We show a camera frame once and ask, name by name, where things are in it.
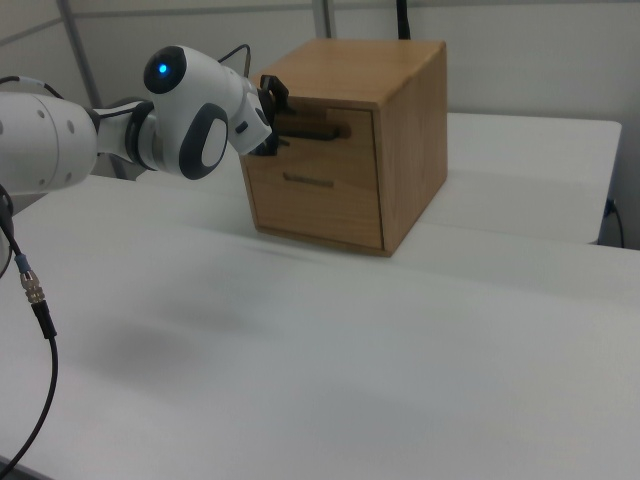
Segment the wooden drawer unit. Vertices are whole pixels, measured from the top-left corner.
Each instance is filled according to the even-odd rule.
[[[313,40],[260,74],[296,114],[277,156],[241,157],[256,228],[391,255],[446,178],[444,44]]]

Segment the black cable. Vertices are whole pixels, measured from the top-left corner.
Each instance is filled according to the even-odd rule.
[[[218,63],[222,63],[225,60],[230,59],[231,57],[233,57],[236,53],[238,53],[243,48],[247,50],[247,56],[244,59],[244,76],[248,78],[249,77],[249,66],[251,65],[251,47],[249,45],[247,45],[246,43],[243,43],[239,47],[236,47],[233,50],[231,50],[224,57],[222,57],[220,60],[218,60]]]
[[[2,233],[4,233],[4,236],[7,237],[9,246],[11,247],[11,250],[13,250],[13,253],[15,253],[16,255],[22,255],[20,247],[16,243],[16,239],[13,238],[13,235],[9,231],[9,226],[5,225],[4,222],[0,222],[0,229],[2,229]]]
[[[6,190],[1,187],[1,191],[4,192],[3,195],[11,201],[9,195],[6,193]],[[56,330],[53,325],[53,321],[51,320],[51,315],[49,313],[49,307],[47,306],[47,301],[44,297],[44,292],[40,287],[40,282],[36,274],[31,270],[29,263],[27,261],[27,257],[23,255],[16,242],[13,234],[9,230],[8,225],[5,225],[5,222],[1,221],[0,218],[0,227],[2,227],[2,232],[7,237],[9,241],[9,245],[15,254],[16,263],[18,264],[18,270],[20,271],[20,277],[22,286],[25,288],[27,298],[29,299],[29,303],[31,304],[31,309],[38,319],[38,323],[40,324],[40,328],[42,329],[42,333],[44,338],[49,340],[49,346],[51,347],[51,382],[49,383],[49,392],[47,393],[47,399],[44,402],[44,407],[42,408],[42,412],[40,413],[40,417],[36,422],[36,426],[34,427],[31,435],[27,438],[27,441],[22,445],[22,448],[16,453],[16,455],[9,461],[9,463],[0,471],[0,480],[5,478],[9,473],[13,470],[13,468],[18,464],[18,462],[22,459],[27,450],[31,447],[34,440],[38,436],[44,421],[49,414],[49,410],[51,409],[51,404],[53,403],[53,396],[56,391],[56,385],[58,383],[58,347],[56,345]]]
[[[614,205],[611,209],[613,213],[615,213],[618,219],[618,228],[620,229],[620,247],[624,248],[624,229],[622,228],[622,219],[620,218],[620,212],[618,212],[618,208]]]
[[[135,108],[127,108],[126,110],[120,110],[118,112],[105,113],[104,115],[100,115],[100,118],[111,118],[117,117],[119,115],[125,115],[127,113],[131,113],[135,110]]]
[[[7,200],[7,208],[9,208],[9,213],[11,214],[11,216],[13,216],[13,200],[11,199],[9,192],[7,192],[2,184],[0,184],[0,199],[2,199],[3,197]]]
[[[35,428],[29,435],[29,438],[24,443],[20,451],[11,459],[11,461],[7,464],[4,469],[0,472],[0,480],[5,478],[11,470],[18,464],[18,462],[22,459],[31,444],[38,436],[42,425],[44,424],[45,419],[47,418],[47,414],[49,413],[49,409],[51,408],[51,403],[53,402],[53,395],[56,391],[56,384],[58,383],[58,346],[56,345],[55,337],[51,337],[49,339],[49,345],[51,346],[51,382],[49,383],[49,393],[47,394],[47,399],[44,402],[44,407],[42,409],[42,413],[40,413],[40,418],[38,419],[38,423],[36,423]]]
[[[8,82],[20,82],[22,81],[22,79],[16,75],[11,75],[8,77],[2,77],[0,78],[0,85],[2,85],[3,83],[8,83]],[[42,82],[42,88],[44,88],[45,90],[47,90],[49,93],[51,93],[51,95],[53,95],[54,97],[60,98],[62,100],[64,100],[64,97],[62,95],[60,95],[51,85],[49,85],[48,83]]]
[[[60,95],[58,92],[56,92],[56,90],[48,83],[44,84],[44,89],[47,90],[49,93],[51,93],[51,95],[53,95],[54,97],[64,100],[64,97]]]
[[[396,0],[396,11],[398,17],[398,38],[400,40],[411,40],[411,29],[409,28],[409,16],[407,14],[407,0]]]

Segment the white table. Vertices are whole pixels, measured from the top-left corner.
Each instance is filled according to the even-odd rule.
[[[574,243],[598,240],[620,139],[615,122],[449,114],[449,177],[422,223]],[[138,181],[245,195],[237,154],[192,182]]]
[[[420,223],[390,259],[246,198],[91,178],[16,218],[59,332],[24,464],[55,479],[628,479],[640,256]],[[0,280],[0,452],[49,353]]]

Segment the white wall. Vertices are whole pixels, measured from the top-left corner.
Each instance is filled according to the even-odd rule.
[[[65,98],[89,106],[89,98],[75,61],[56,2],[0,1],[0,77],[26,75],[51,84]],[[2,91],[46,91],[3,84]],[[24,208],[38,197],[14,198]]]
[[[394,9],[335,4],[339,38],[396,38]],[[413,38],[447,42],[451,111],[622,123],[612,194],[640,248],[640,3],[419,7],[409,20]]]
[[[71,8],[105,104],[146,97],[144,66],[167,45],[186,45],[219,58],[248,43],[255,72],[315,37],[310,1],[75,0]],[[231,66],[241,65],[242,58],[239,54]]]

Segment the black drawer handle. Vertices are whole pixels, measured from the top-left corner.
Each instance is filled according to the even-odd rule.
[[[315,185],[317,187],[333,188],[333,180],[320,180],[317,178],[303,177],[301,175],[292,175],[287,172],[283,172],[282,177],[287,182],[306,183],[308,185]]]

